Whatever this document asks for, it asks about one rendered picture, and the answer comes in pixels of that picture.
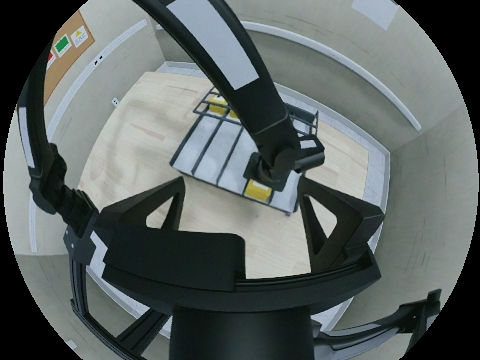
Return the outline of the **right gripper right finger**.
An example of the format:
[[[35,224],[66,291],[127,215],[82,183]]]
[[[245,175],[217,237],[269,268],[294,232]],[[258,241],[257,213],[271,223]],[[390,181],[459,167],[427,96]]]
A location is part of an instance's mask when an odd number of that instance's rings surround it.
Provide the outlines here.
[[[311,272],[328,268],[343,249],[368,243],[384,221],[385,215],[377,205],[329,188],[308,177],[299,176],[296,189]],[[317,219],[309,196],[336,216],[336,225],[329,237]]]

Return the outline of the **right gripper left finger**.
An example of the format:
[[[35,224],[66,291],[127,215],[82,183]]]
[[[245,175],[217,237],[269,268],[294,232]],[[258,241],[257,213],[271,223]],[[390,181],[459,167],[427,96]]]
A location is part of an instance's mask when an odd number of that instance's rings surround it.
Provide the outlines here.
[[[183,212],[185,183],[184,177],[179,176],[157,185],[155,188],[129,196],[127,199],[116,201],[101,209],[100,217],[119,220],[120,223],[147,225],[147,217],[155,212],[160,205],[173,196],[169,205],[167,217],[161,228],[179,229],[181,212]]]

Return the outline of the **yellow and white butter carton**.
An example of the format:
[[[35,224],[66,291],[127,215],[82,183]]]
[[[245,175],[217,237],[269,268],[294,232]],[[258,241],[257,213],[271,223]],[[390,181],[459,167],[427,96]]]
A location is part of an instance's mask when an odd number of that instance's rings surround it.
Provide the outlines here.
[[[223,99],[223,96],[213,95],[209,101],[212,101],[212,103],[228,105],[227,101]],[[211,109],[211,112],[219,113],[219,115],[224,115],[225,111],[227,111],[227,108],[216,107],[216,105],[209,105],[209,109]]]
[[[232,111],[232,109],[231,109],[231,111],[229,111],[229,117],[233,117],[233,119],[237,119],[237,116],[235,115],[235,112]],[[239,119],[237,119],[237,120],[239,120]]]
[[[269,193],[271,193],[271,189],[264,187],[264,185],[257,184],[255,180],[249,180],[247,191],[245,191],[245,195],[255,197],[255,199],[261,201],[267,200]]]

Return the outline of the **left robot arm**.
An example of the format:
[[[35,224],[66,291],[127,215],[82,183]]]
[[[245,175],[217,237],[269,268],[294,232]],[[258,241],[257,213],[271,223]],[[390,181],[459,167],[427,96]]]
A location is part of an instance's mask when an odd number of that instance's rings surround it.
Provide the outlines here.
[[[292,171],[301,173],[324,164],[324,145],[315,133],[297,135],[259,51],[227,1],[132,1],[171,35],[233,108],[260,152],[256,167],[260,163],[263,179],[279,181]],[[81,239],[93,208],[80,189],[64,185],[67,163],[59,155],[57,145],[49,143],[45,131],[45,72],[55,36],[41,52],[21,89],[17,123],[33,201],[49,215],[59,213]]]

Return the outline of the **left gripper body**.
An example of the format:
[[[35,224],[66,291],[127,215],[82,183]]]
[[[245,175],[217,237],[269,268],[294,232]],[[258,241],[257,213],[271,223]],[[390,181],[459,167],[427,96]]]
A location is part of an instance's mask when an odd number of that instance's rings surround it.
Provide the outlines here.
[[[277,192],[283,192],[285,185],[287,185],[289,176],[287,177],[287,179],[276,181],[276,183],[267,184],[269,183],[269,181],[261,177],[259,172],[259,165],[257,165],[256,167],[257,160],[259,160],[259,155],[260,153],[257,152],[251,153],[251,157],[249,157],[247,167],[245,167],[244,176],[248,177],[248,179],[257,181],[257,184],[264,185],[264,187],[275,189],[275,191],[277,189]]]

